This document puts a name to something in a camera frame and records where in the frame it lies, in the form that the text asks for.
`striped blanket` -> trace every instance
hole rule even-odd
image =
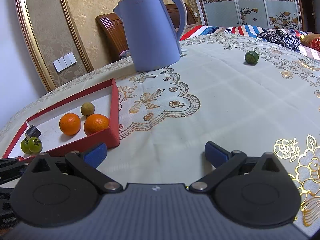
[[[243,36],[250,36],[253,38],[257,38],[258,33],[263,33],[263,32],[269,32],[269,31],[274,31],[275,29],[263,29],[261,27],[257,26],[252,26],[252,25],[242,25],[239,27],[209,27],[209,26],[204,26],[204,25],[197,25],[195,26],[192,30],[188,31],[181,37],[181,41],[193,38],[195,36],[201,36],[201,35],[206,35],[206,34],[211,34],[211,33],[235,33],[235,34],[240,34]],[[301,32],[301,31],[296,31],[296,30],[283,30],[284,33],[291,33],[293,35],[298,35],[298,34],[312,34],[311,32]],[[299,46],[300,53],[311,58],[311,59],[316,59],[320,60],[320,52],[311,49],[305,46],[300,45]]]

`gray ribbed panel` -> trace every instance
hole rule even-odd
[[[4,240],[307,240],[292,224],[250,229],[223,217],[205,195],[184,185],[130,184],[105,195],[86,218],[59,228],[20,223]]]

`tangerine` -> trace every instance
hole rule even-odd
[[[59,127],[64,134],[74,135],[80,130],[81,120],[76,114],[68,113],[60,118]]]
[[[84,132],[87,136],[107,129],[109,119],[102,114],[92,114],[84,122]]]

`white tablecloth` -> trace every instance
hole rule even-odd
[[[212,171],[204,158],[207,141],[248,156],[274,152],[301,192],[294,223],[314,234],[320,227],[320,64],[237,34],[195,37],[181,46],[188,52],[167,68],[136,73],[126,58],[50,92],[12,117],[0,132],[0,153],[29,116],[115,78],[121,141],[99,171],[124,186],[189,185]],[[260,55],[256,65],[244,62],[249,50]]]

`metal screw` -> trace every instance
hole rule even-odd
[[[205,182],[197,181],[191,185],[196,190],[204,190],[208,187]]]
[[[115,181],[107,182],[104,187],[108,190],[116,190],[120,187],[120,184]]]

